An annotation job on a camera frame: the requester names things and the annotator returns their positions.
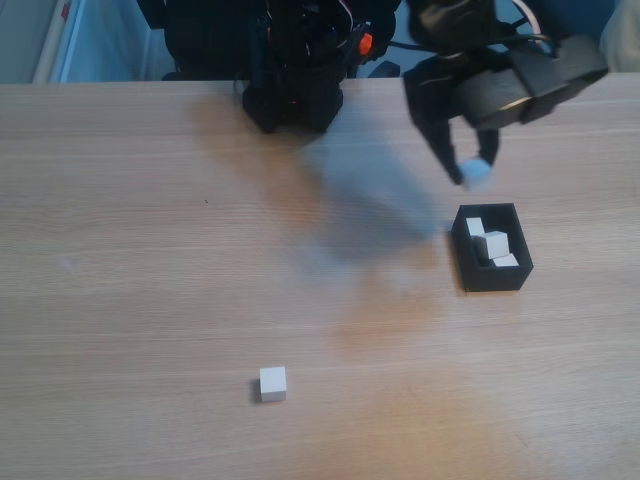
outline wooden table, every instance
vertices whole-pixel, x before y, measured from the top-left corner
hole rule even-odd
[[[0,478],[640,478],[640,76],[507,129],[482,195],[399,80],[345,95],[315,137],[224,83],[0,89]],[[518,293],[459,288],[485,202]]]

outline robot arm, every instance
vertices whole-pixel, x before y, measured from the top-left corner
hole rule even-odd
[[[324,132],[342,107],[339,84],[369,33],[369,25],[354,25],[347,1],[269,0],[269,19],[256,30],[261,48],[252,84],[243,95],[245,110],[265,132],[280,123]],[[385,3],[351,1],[356,14]],[[409,112],[455,184],[463,175],[451,143],[452,118],[464,116],[477,131],[478,156],[493,165],[501,128],[548,115],[608,72],[588,37],[518,35],[498,21],[494,0],[406,2],[413,48],[436,54],[404,75]],[[393,12],[399,3],[386,5]],[[497,44],[507,50],[489,48]],[[355,58],[368,60],[366,54]]]

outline orange component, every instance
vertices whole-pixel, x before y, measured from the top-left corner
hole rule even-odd
[[[360,40],[360,55],[366,57],[371,53],[371,48],[373,47],[373,37],[369,33],[365,33]]]

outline black box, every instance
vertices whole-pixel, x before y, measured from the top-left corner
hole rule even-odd
[[[473,217],[482,219],[486,232],[504,232],[509,236],[509,249],[519,266],[495,267],[478,256],[466,222],[467,218]],[[533,270],[533,262],[513,203],[462,205],[451,228],[451,239],[460,278],[468,292],[520,290]]]

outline small white cube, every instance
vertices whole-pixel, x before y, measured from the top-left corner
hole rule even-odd
[[[513,256],[513,253],[510,253],[506,257],[494,258],[491,262],[496,267],[517,267],[520,265],[516,257]]]
[[[263,402],[280,402],[287,398],[284,367],[260,369],[260,395]]]
[[[484,233],[484,225],[482,219],[479,217],[467,218],[467,228],[469,229],[469,235],[476,237]]]
[[[483,233],[474,237],[478,245],[478,253],[487,260],[509,255],[509,237],[503,232]]]

